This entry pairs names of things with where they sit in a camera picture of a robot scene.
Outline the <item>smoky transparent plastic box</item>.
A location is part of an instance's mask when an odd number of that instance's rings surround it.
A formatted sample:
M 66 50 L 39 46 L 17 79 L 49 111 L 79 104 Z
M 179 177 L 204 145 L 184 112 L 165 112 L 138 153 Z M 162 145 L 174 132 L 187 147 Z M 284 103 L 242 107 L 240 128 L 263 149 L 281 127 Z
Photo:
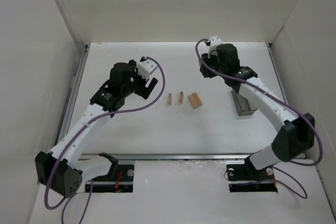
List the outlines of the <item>smoky transparent plastic box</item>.
M 250 116 L 258 110 L 249 100 L 238 94 L 235 90 L 232 89 L 231 93 L 238 116 Z

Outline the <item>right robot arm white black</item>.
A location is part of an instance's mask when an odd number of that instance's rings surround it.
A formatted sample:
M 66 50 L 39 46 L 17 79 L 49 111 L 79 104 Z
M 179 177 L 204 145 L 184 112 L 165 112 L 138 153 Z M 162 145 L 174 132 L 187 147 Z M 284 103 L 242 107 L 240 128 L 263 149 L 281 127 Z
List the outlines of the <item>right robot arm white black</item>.
M 277 132 L 267 147 L 249 155 L 242 164 L 227 165 L 228 179 L 261 181 L 267 170 L 280 162 L 290 162 L 314 146 L 314 117 L 304 115 L 279 100 L 250 67 L 241 66 L 237 48 L 219 40 L 204 39 L 208 53 L 198 54 L 200 72 L 205 78 L 220 76 L 227 86 L 250 101 Z

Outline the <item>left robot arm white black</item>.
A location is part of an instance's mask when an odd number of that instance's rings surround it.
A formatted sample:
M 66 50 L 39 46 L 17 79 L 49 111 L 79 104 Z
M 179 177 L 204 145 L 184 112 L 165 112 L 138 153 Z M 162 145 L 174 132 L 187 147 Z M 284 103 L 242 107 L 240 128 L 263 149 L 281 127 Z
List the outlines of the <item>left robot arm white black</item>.
M 38 181 L 48 190 L 70 198 L 83 191 L 86 181 L 109 174 L 118 164 L 116 158 L 105 153 L 84 162 L 79 158 L 94 135 L 115 114 L 123 112 L 128 96 L 150 96 L 158 83 L 151 75 L 158 67 L 150 57 L 114 64 L 109 79 L 90 99 L 75 126 L 49 152 L 41 151 L 35 157 Z

